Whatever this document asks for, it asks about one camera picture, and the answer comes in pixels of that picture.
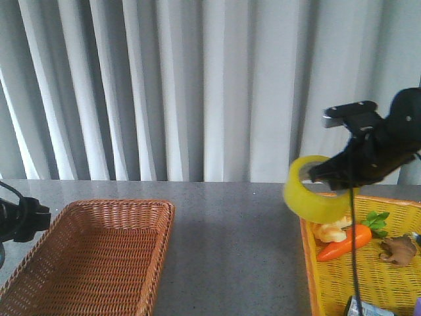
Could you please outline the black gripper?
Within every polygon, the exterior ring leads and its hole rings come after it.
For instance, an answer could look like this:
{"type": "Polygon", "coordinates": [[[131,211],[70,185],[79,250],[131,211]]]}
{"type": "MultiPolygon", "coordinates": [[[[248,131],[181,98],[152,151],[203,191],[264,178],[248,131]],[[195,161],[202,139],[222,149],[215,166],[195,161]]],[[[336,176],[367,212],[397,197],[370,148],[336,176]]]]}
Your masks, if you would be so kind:
{"type": "Polygon", "coordinates": [[[407,88],[395,95],[386,118],[349,141],[345,151],[350,158],[338,154],[311,167],[309,175],[311,180],[324,180],[332,191],[360,188],[411,162],[419,150],[420,88],[407,88]]]}
{"type": "Polygon", "coordinates": [[[33,197],[23,197],[19,204],[1,199],[1,242],[29,242],[35,233],[47,230],[51,223],[48,207],[33,197]]]}

